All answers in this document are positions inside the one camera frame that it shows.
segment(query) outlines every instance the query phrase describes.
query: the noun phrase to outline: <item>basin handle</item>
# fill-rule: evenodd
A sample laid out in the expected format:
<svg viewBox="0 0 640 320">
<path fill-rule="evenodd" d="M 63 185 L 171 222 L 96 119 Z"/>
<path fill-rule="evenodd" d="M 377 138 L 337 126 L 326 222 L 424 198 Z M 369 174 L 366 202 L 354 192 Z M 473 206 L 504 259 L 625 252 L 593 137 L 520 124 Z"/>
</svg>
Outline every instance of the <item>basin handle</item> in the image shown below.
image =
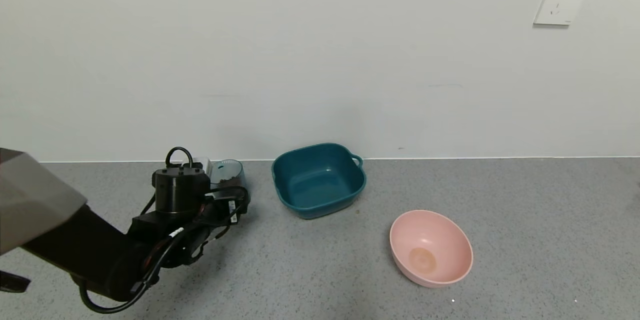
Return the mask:
<svg viewBox="0 0 640 320">
<path fill-rule="evenodd" d="M 362 158 L 357 154 L 351 154 L 351 157 L 358 161 L 358 167 L 362 169 L 362 163 L 363 163 Z"/>
</svg>

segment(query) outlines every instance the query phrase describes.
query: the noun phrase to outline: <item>white label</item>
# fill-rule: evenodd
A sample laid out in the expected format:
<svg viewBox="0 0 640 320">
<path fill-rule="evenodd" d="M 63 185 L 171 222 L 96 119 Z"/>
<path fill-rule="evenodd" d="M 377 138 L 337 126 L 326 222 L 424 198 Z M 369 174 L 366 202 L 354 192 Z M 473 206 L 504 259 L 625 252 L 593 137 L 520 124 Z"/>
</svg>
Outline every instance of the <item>white label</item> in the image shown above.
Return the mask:
<svg viewBox="0 0 640 320">
<path fill-rule="evenodd" d="M 234 200 L 230 200 L 229 201 L 229 214 L 233 213 L 234 210 L 236 210 L 236 202 Z M 233 216 L 231 216 L 231 222 L 232 223 L 237 223 L 238 222 L 238 215 L 236 213 L 234 213 Z"/>
</svg>

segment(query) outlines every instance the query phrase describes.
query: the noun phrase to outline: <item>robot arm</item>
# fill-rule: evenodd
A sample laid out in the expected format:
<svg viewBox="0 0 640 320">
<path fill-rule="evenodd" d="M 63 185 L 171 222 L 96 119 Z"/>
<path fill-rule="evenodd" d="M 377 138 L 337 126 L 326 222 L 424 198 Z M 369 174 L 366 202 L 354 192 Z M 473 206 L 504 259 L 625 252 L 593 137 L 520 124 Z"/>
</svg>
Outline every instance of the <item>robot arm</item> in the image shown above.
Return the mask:
<svg viewBox="0 0 640 320">
<path fill-rule="evenodd" d="M 171 164 L 174 151 L 189 162 Z M 224 227 L 216 238 L 224 235 L 250 202 L 242 186 L 211 190 L 210 176 L 183 147 L 171 149 L 165 163 L 151 176 L 153 197 L 124 234 L 28 154 L 0 149 L 0 255 L 22 247 L 70 273 L 82 302 L 98 313 L 132 306 L 158 282 L 161 268 L 197 261 L 212 231 Z M 16 281 L 2 275 L 9 288 L 24 284 Z M 98 306 L 87 291 L 124 304 Z"/>
</svg>

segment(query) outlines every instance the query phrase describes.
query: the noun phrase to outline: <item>plastic bowl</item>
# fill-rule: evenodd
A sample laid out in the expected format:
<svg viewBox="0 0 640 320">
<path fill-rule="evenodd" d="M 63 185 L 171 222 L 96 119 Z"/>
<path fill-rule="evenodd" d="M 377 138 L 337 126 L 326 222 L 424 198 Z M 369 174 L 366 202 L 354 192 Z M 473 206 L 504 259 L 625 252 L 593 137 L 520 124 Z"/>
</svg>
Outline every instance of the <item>plastic bowl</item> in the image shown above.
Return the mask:
<svg viewBox="0 0 640 320">
<path fill-rule="evenodd" d="M 280 201 L 302 219 L 347 208 L 367 183 L 362 158 L 330 143 L 281 154 L 271 171 Z"/>
<path fill-rule="evenodd" d="M 412 210 L 391 225 L 393 260 L 402 274 L 427 288 L 443 288 L 469 274 L 474 252 L 452 220 L 437 212 Z"/>
</svg>

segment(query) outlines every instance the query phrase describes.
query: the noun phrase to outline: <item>white wall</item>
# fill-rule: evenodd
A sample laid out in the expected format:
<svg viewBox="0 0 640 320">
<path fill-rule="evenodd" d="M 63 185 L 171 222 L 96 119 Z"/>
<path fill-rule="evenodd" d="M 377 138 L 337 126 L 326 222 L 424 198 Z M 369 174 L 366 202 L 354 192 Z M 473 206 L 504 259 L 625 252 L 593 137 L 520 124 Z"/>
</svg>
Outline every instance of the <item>white wall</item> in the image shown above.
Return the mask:
<svg viewBox="0 0 640 320">
<path fill-rule="evenodd" d="M 0 145 L 41 161 L 640 156 L 640 1 L 0 0 Z"/>
</svg>

